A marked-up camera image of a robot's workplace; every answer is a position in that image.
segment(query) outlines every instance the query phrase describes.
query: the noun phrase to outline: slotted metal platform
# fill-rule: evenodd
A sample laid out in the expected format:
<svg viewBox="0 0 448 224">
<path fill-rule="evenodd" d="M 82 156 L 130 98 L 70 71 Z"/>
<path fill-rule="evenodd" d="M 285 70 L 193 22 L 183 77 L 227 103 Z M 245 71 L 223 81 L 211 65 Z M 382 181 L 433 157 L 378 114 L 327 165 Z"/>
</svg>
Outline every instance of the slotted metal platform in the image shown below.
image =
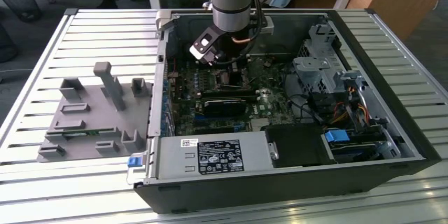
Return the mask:
<svg viewBox="0 0 448 224">
<path fill-rule="evenodd" d="M 367 193 L 158 215 L 125 181 L 126 157 L 35 163 L 63 77 L 99 84 L 109 61 L 121 83 L 151 82 L 154 10 L 65 15 L 0 128 L 0 223 L 414 223 L 448 218 L 448 94 L 375 15 L 338 11 L 442 162 Z M 347 63 L 357 68 L 346 50 Z"/>
</svg>

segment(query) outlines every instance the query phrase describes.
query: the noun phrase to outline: warning label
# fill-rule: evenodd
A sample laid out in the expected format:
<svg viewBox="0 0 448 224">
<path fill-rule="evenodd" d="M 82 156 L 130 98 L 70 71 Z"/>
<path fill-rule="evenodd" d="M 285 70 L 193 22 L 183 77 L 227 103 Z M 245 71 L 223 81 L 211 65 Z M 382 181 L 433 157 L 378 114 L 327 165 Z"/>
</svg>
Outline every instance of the warning label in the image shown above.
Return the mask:
<svg viewBox="0 0 448 224">
<path fill-rule="evenodd" d="M 243 171 L 239 140 L 198 142 L 197 161 L 202 175 Z"/>
</svg>

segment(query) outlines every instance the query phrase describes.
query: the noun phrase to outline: white sticker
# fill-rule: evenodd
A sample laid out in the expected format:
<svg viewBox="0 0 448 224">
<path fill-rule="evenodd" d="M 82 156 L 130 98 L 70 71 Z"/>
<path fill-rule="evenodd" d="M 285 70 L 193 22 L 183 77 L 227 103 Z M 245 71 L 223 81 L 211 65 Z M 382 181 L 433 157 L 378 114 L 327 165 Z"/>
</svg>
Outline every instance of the white sticker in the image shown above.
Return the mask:
<svg viewBox="0 0 448 224">
<path fill-rule="evenodd" d="M 193 139 L 181 139 L 179 140 L 181 147 L 195 147 L 197 146 L 197 138 Z"/>
</svg>

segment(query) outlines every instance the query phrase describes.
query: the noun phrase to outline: yellow wire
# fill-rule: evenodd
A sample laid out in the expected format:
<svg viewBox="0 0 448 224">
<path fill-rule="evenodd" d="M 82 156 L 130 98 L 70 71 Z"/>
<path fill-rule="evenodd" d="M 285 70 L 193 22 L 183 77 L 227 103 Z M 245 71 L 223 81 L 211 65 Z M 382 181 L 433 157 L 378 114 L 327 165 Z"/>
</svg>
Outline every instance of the yellow wire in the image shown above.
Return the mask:
<svg viewBox="0 0 448 224">
<path fill-rule="evenodd" d="M 343 112 L 343 114 L 341 114 L 341 115 L 338 116 L 338 118 L 335 118 L 335 119 L 330 122 L 330 124 L 333 124 L 333 123 L 335 123 L 337 121 L 342 120 L 345 116 L 346 116 L 346 112 Z"/>
</svg>

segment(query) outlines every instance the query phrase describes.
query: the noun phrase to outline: blue clip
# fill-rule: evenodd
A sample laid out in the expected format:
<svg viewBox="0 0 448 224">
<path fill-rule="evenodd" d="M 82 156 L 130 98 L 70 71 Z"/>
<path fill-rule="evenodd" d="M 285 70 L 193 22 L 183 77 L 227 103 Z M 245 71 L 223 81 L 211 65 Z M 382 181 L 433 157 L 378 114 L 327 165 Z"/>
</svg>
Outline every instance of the blue clip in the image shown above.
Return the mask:
<svg viewBox="0 0 448 224">
<path fill-rule="evenodd" d="M 349 137 L 346 134 L 346 131 L 343 130 L 334 130 L 334 131 L 327 131 L 325 133 L 325 138 L 326 138 L 326 142 L 345 142 L 349 141 Z"/>
<path fill-rule="evenodd" d="M 127 168 L 142 166 L 142 157 L 129 157 Z"/>
</svg>

